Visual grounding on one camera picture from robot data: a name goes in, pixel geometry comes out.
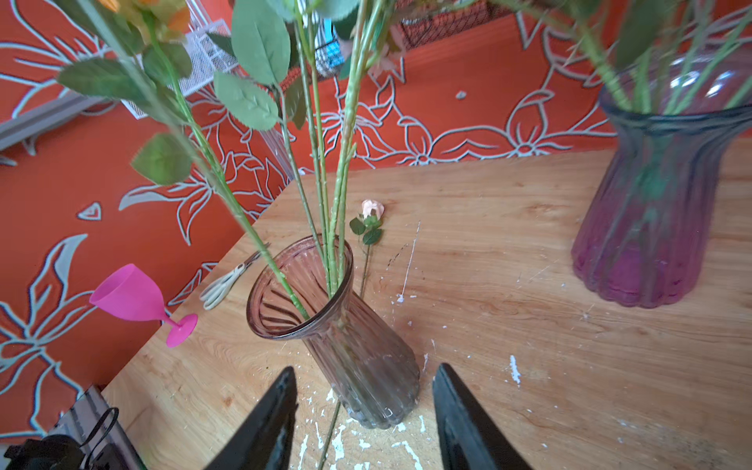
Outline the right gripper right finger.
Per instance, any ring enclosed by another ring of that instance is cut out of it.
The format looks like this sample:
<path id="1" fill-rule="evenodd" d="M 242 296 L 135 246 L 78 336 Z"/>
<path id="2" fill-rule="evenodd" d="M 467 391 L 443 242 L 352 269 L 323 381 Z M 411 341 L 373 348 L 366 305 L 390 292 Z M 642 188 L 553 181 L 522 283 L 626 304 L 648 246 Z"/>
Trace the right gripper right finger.
<path id="1" fill-rule="evenodd" d="M 441 458 L 446 469 L 529 469 L 447 363 L 433 381 Z"/>

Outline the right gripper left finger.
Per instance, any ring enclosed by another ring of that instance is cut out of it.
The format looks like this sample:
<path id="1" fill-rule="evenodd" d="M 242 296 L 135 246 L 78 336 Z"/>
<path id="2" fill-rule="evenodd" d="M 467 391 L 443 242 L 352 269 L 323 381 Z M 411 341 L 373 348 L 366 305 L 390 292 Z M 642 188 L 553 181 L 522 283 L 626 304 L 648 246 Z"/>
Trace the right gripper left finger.
<path id="1" fill-rule="evenodd" d="M 296 375 L 287 366 L 206 469 L 288 469 L 297 408 Z"/>

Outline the brown ribbed glass vase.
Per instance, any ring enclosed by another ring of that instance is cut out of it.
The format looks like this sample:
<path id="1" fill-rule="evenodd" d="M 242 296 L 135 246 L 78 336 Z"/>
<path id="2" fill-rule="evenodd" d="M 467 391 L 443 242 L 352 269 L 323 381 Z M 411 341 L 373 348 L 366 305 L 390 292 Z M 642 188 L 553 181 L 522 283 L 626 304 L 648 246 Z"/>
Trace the brown ribbed glass vase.
<path id="1" fill-rule="evenodd" d="M 264 268 L 248 299 L 248 325 L 260 338 L 302 341 L 348 415 L 389 429 L 415 408 L 420 370 L 412 348 L 356 293 L 352 249 L 344 255 L 344 280 L 330 295 L 313 237 L 285 248 L 274 260 L 288 284 Z"/>

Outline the pale peach rose stem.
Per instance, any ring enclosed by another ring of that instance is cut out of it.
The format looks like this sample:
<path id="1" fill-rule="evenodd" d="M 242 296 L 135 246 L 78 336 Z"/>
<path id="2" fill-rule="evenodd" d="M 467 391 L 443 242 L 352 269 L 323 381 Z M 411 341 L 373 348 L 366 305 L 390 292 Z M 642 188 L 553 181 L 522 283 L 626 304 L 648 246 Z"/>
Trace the pale peach rose stem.
<path id="1" fill-rule="evenodd" d="M 379 236 L 383 235 L 383 231 L 381 229 L 383 213 L 384 213 L 384 206 L 381 203 L 375 200 L 364 200 L 362 202 L 362 213 L 358 215 L 358 220 L 360 221 L 360 225 L 362 226 L 362 229 L 356 230 L 354 228 L 351 228 L 352 232 L 354 232 L 354 234 L 358 236 L 360 245 L 364 247 L 362 283 L 360 284 L 360 293 L 358 293 L 358 295 L 361 298 L 364 297 L 364 293 L 365 293 L 366 282 L 367 282 L 368 272 L 369 272 L 369 263 L 371 260 L 372 246 L 379 242 L 378 239 L 375 239 L 375 232 L 379 231 Z M 330 448 L 333 434 L 334 434 L 334 429 L 339 418 L 341 407 L 342 407 L 342 403 L 340 401 L 336 401 L 334 414 L 330 422 L 326 439 L 324 441 L 324 445 L 322 448 L 321 456 L 319 458 L 319 461 L 316 467 L 317 470 L 322 470 L 324 467 L 324 464 L 326 463 L 329 448 Z"/>

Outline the purple ribbed glass vase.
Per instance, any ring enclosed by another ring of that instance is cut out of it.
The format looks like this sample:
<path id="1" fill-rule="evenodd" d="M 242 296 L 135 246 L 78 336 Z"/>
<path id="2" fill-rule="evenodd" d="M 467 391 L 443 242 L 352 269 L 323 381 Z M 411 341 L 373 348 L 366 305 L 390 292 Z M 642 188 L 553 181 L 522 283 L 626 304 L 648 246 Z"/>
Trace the purple ribbed glass vase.
<path id="1" fill-rule="evenodd" d="M 696 285 L 710 233 L 721 162 L 751 127 L 751 95 L 727 103 L 751 78 L 751 47 L 730 54 L 679 115 L 598 105 L 617 150 L 572 248 L 587 289 L 625 307 L 675 304 Z"/>

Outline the orange rose stem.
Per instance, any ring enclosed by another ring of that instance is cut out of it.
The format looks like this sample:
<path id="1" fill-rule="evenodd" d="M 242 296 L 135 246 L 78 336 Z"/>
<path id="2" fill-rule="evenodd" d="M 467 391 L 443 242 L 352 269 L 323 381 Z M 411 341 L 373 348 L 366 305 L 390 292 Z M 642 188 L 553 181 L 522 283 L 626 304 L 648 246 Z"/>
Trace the orange rose stem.
<path id="1" fill-rule="evenodd" d="M 155 134 L 138 151 L 133 169 L 154 184 L 171 186 L 197 168 L 238 225 L 260 244 L 262 239 L 229 188 L 223 166 L 180 89 L 180 82 L 193 70 L 183 45 L 191 23 L 187 3 L 59 1 L 56 5 L 113 51 L 109 57 L 64 67 L 58 84 L 87 97 L 129 101 L 166 125 L 165 132 Z"/>

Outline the pink rose bunch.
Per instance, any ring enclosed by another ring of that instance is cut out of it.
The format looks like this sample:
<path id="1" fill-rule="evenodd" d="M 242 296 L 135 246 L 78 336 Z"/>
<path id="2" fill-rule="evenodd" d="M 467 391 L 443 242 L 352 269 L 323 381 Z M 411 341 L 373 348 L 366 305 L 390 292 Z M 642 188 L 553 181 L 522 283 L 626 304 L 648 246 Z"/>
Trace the pink rose bunch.
<path id="1" fill-rule="evenodd" d="M 311 125 L 316 130 L 322 262 L 327 293 L 332 296 L 344 280 L 346 199 L 350 167 L 358 150 L 356 128 L 360 92 L 366 75 L 388 57 L 388 42 L 398 4 L 395 1 L 315 1 L 311 11 L 319 21 L 329 21 L 331 25 L 345 23 L 350 27 L 350 33 L 345 36 L 351 44 L 350 55 L 342 68 L 347 88 L 341 112 L 339 157 L 332 182 L 327 180 L 325 170 L 324 125 L 318 86 L 313 86 L 315 116 Z"/>

